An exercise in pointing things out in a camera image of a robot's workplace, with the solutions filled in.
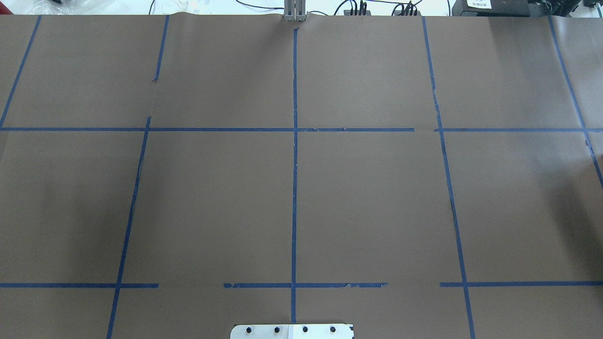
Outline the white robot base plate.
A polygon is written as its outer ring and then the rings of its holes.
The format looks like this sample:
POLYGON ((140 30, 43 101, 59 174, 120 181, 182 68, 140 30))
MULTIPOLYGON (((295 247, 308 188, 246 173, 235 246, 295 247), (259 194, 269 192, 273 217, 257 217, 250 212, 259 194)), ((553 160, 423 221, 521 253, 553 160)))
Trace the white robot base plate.
POLYGON ((242 324, 234 326, 231 339, 353 339, 352 324, 242 324))

